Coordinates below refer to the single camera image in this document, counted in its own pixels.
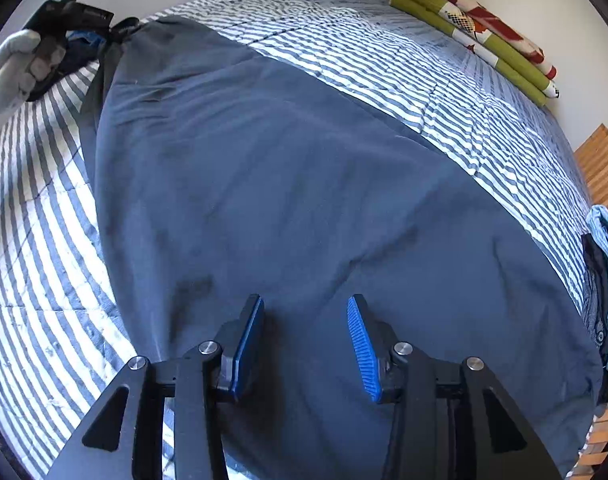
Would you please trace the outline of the white gloved hand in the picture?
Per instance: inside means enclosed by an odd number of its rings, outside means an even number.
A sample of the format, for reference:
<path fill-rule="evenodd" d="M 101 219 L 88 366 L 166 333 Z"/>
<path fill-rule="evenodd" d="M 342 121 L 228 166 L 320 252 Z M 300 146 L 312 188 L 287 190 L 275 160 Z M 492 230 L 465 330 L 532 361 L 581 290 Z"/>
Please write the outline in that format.
<path fill-rule="evenodd" d="M 40 43 L 38 32 L 23 29 L 0 45 L 0 128 L 26 100 L 36 79 L 27 71 Z"/>

